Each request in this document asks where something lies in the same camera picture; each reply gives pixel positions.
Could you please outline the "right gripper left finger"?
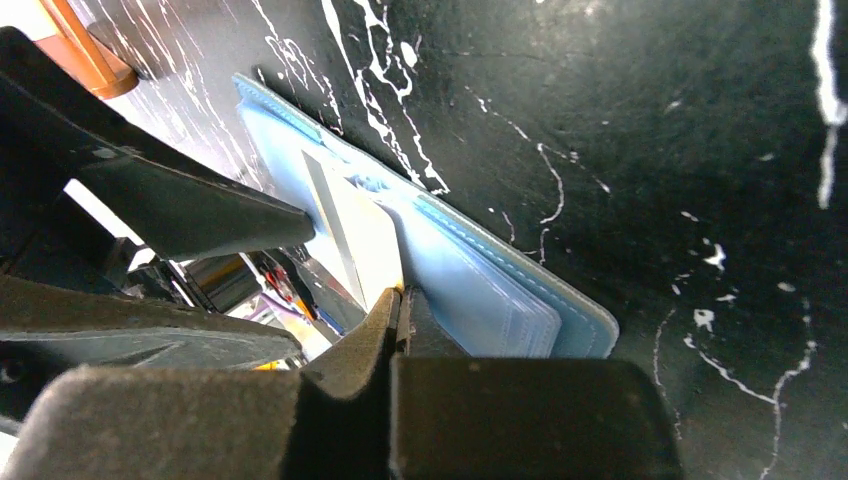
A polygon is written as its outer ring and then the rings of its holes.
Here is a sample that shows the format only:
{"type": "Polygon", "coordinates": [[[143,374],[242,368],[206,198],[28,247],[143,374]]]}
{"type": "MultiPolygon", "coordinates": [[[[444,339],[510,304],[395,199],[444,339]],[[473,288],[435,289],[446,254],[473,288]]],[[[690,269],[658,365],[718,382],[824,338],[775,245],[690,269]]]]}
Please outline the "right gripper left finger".
{"type": "Polygon", "coordinates": [[[36,399],[5,479],[386,479],[401,295],[294,371],[80,367],[36,399]]]}

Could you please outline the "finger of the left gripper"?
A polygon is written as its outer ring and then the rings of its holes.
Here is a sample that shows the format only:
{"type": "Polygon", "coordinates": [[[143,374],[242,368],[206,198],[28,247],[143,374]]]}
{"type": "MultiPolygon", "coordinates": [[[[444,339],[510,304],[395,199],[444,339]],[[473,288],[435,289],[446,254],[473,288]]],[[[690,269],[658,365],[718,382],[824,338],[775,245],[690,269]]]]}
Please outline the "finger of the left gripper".
{"type": "Polygon", "coordinates": [[[249,369],[301,351],[293,334],[202,309],[1,278],[1,418],[81,365],[249,369]]]}
{"type": "Polygon", "coordinates": [[[183,261],[299,245],[301,209],[161,142],[86,91],[20,30],[1,31],[1,186],[33,202],[76,180],[149,247],[183,261]]]}

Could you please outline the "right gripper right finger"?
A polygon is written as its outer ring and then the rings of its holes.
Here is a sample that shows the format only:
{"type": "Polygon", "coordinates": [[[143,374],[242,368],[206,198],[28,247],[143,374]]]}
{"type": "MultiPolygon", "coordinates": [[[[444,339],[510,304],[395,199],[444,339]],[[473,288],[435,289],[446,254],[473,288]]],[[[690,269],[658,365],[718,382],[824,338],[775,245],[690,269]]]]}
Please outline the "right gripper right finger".
{"type": "Polygon", "coordinates": [[[394,479],[679,479],[658,391],[618,360],[416,357],[389,292],[394,479]]]}

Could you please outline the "blue card holder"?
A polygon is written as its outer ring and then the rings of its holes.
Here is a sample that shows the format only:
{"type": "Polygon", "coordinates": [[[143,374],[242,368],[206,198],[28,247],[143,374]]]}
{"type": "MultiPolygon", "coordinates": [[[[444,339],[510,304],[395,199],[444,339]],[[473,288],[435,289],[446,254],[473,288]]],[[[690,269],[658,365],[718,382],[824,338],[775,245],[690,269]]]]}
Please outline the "blue card holder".
{"type": "Polygon", "coordinates": [[[346,143],[261,83],[233,78],[243,122],[281,199],[313,220],[311,255],[364,308],[364,263],[353,227],[391,223],[404,281],[469,354],[604,358],[615,317],[441,199],[346,143]]]}

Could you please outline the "tan striped credit card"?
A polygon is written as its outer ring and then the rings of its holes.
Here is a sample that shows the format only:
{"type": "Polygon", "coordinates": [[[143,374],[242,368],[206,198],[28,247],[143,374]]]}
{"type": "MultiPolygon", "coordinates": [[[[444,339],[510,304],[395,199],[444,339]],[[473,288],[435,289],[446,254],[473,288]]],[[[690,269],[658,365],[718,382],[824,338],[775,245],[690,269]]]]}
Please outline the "tan striped credit card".
{"type": "Polygon", "coordinates": [[[394,222],[363,189],[310,155],[303,159],[326,238],[313,257],[368,312],[384,290],[404,286],[394,222]]]}

